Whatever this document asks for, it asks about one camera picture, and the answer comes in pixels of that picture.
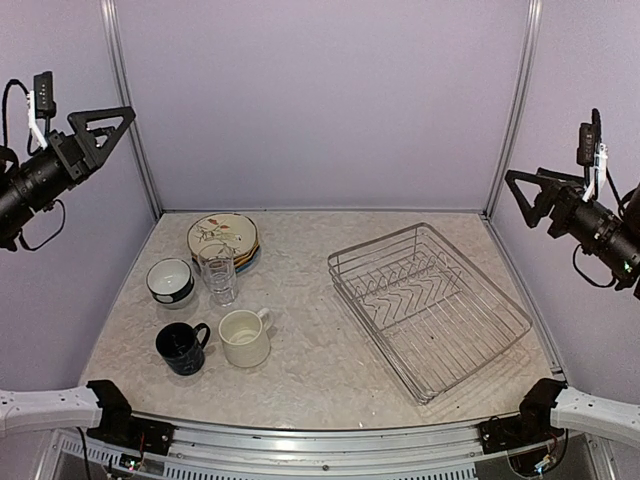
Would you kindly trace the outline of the teal and white bowl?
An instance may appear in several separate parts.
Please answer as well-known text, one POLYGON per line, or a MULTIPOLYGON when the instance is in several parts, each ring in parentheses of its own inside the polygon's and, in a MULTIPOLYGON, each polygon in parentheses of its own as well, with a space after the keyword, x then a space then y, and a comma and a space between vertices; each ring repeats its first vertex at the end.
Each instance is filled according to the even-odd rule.
POLYGON ((166 258, 149 269, 146 286, 155 301, 170 303, 194 294, 195 277, 184 260, 166 258))

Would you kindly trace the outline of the cream bird pattern plate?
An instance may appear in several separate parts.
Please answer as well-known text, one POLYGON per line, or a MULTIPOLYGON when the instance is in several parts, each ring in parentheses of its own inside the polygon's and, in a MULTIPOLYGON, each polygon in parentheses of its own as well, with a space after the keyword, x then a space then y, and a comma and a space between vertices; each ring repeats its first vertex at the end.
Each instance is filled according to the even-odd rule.
POLYGON ((234 259, 250 255, 259 245, 256 224, 239 213, 214 213, 197 220, 187 232, 187 245, 194 258, 209 245, 224 244, 234 259))

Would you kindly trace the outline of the clear glass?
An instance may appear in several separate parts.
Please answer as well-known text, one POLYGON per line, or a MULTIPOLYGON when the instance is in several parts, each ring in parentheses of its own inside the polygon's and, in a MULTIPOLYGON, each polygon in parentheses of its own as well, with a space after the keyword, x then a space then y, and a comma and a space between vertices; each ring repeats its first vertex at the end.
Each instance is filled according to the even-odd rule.
POLYGON ((204 265, 201 267, 201 275, 217 305, 228 306, 236 300, 236 271, 231 264, 204 265))
POLYGON ((234 252, 224 243, 213 243, 204 246, 197 253, 197 261, 200 271, 204 265, 231 264, 234 267, 234 252))

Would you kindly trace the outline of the pale green ribbed bowl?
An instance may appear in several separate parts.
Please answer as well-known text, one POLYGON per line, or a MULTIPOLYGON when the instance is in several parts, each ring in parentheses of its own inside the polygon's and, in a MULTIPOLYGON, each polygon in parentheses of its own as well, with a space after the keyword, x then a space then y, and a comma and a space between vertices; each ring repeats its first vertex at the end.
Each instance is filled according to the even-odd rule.
POLYGON ((163 303, 163 302, 158 302, 156 301, 155 304, 159 307, 162 307, 164 309, 168 309, 168 310, 179 310, 182 308, 187 307, 189 304, 192 303, 194 299, 194 295, 188 296, 188 297, 184 297, 181 300, 178 301, 174 301, 174 302, 170 302, 170 303, 163 303))

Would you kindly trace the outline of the yellow polka dot plate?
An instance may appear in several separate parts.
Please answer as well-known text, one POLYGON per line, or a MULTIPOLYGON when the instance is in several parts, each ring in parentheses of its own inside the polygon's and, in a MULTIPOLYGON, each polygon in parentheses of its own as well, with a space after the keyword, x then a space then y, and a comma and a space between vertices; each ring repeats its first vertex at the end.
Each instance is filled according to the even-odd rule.
POLYGON ((242 258, 237 258, 234 260, 234 267, 237 272, 246 269, 259 255, 261 252, 261 247, 256 246, 250 253, 242 258))
POLYGON ((234 265, 235 266, 244 265, 257 254, 259 249, 260 249, 260 243, 256 243, 249 252, 236 256, 234 258, 234 265))

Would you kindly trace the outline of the blue polka dot plate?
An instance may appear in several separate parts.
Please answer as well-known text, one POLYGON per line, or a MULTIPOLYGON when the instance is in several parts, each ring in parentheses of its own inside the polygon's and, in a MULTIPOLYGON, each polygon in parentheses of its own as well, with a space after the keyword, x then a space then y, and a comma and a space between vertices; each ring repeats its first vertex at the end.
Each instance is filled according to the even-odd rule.
POLYGON ((259 249, 257 254, 253 258, 251 258, 247 263, 245 263, 244 265, 237 266, 235 269, 236 274, 241 275, 241 274, 244 274, 245 272, 250 271, 253 267, 255 267, 258 264, 260 257, 261 257, 261 249, 259 249))

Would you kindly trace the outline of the dark blue cup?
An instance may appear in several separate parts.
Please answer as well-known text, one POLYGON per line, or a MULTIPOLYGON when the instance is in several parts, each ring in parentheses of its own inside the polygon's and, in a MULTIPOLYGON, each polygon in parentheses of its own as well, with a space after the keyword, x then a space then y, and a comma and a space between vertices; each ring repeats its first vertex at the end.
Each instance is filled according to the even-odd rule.
POLYGON ((169 368, 177 375, 197 373, 205 363, 204 348, 211 335, 206 323, 191 326, 183 322, 171 323, 160 330, 155 347, 169 368))

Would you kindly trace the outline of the white ribbed mug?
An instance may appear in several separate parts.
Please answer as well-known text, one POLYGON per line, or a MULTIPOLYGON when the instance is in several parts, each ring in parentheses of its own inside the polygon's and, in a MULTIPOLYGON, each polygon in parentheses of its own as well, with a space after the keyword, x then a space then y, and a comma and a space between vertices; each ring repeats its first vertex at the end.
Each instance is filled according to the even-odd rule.
POLYGON ((268 330, 273 325, 268 308, 258 312, 235 310, 224 316, 218 325, 226 360, 240 368, 252 368, 263 363, 270 354, 268 330))

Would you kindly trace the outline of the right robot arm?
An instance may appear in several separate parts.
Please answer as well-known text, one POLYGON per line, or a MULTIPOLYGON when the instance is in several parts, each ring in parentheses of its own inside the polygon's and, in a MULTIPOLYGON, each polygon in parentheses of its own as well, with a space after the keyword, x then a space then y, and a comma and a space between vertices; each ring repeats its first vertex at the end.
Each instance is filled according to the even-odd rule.
MULTIPOLYGON (((584 200, 582 177, 540 168, 534 173, 509 170, 505 181, 528 227, 550 218, 552 238, 572 236, 609 268, 608 288, 633 288, 639 295, 639 230, 598 201, 584 200)), ((512 436, 523 444, 554 429, 571 429, 639 447, 637 405, 591 396, 547 378, 527 392, 511 426, 512 436)))

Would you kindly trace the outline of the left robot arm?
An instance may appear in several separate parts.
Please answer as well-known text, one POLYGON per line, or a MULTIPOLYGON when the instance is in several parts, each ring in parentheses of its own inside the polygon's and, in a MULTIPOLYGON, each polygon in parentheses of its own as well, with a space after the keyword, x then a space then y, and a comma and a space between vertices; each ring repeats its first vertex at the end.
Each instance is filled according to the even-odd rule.
MULTIPOLYGON (((67 116, 74 133, 53 130, 42 151, 24 163, 1 149, 12 164, 1 174, 1 247, 34 252, 23 227, 37 212, 51 210, 59 196, 101 169, 135 119, 132 107, 73 112, 67 116)), ((124 395, 109 380, 92 380, 70 390, 1 391, 1 435, 84 427, 92 438, 121 445, 133 443, 140 424, 124 395)))

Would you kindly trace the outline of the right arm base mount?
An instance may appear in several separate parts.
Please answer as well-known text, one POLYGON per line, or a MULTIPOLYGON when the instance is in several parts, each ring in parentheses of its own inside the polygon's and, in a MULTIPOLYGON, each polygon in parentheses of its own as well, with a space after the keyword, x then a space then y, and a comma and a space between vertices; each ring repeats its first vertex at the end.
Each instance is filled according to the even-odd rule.
POLYGON ((514 450, 545 441, 559 440, 564 429, 552 426, 527 425, 520 415, 490 417, 477 425, 484 454, 514 450))

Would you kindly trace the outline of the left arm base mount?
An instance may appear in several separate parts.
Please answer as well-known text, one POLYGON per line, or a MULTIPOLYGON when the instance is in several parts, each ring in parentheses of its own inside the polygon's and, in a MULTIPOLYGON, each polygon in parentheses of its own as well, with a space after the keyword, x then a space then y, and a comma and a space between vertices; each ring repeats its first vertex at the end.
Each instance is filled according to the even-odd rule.
POLYGON ((89 428, 90 438, 139 453, 167 456, 175 426, 132 415, 128 410, 103 410, 99 425, 89 428))

